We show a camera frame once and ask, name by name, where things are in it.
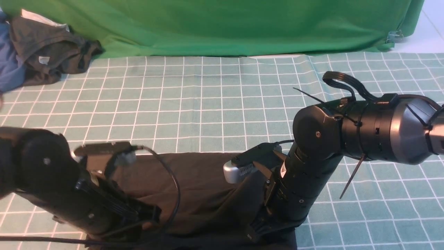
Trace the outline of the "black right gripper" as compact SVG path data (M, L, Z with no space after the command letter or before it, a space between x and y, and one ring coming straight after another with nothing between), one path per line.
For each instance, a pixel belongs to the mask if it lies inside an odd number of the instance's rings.
M267 179L263 203L246 231L253 242L275 239L281 231L300 226L343 159L337 153L322 159L299 149L287 155L275 151L274 155L279 160L273 170L258 161L253 163Z

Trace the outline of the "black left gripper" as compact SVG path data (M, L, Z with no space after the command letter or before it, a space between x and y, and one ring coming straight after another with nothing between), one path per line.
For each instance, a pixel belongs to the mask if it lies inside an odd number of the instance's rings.
M23 180L18 195L84 231L90 240L135 242L144 223L158 224L161 209L131 198L114 182L87 171L74 175L37 174Z

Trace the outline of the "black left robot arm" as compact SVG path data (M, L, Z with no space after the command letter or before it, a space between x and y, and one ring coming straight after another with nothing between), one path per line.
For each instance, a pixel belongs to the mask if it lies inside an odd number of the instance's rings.
M86 144L75 160L62 134L1 127L1 197L17 193L90 240L134 241L161 215L160 207L128 196L111 179L117 165L135 161L135 149L127 141Z

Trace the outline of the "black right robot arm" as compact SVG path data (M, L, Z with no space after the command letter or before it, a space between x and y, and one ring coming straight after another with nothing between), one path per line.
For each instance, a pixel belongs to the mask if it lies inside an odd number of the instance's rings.
M293 120L294 142L270 171L264 201L247 228L254 242L276 239L300 226L344 157L406 165L443 154L443 106L422 95L384 94L379 100L352 97L307 106Z

